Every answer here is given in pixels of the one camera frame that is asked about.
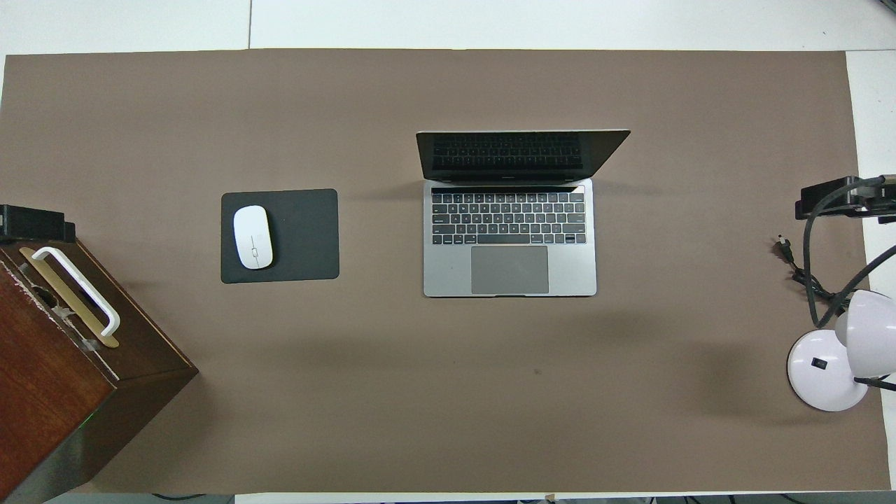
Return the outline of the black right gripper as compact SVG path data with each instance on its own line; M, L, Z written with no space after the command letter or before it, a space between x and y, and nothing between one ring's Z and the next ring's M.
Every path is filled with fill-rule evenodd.
M800 198L796 201L796 218L809 219L812 210L829 193L860 181L859 176L842 176L820 184L804 186L800 190ZM882 175L871 181L867 188L852 189L838 197L832 198L820 215L849 215L861 210L865 217L876 217L878 223L894 223L895 220L895 176Z

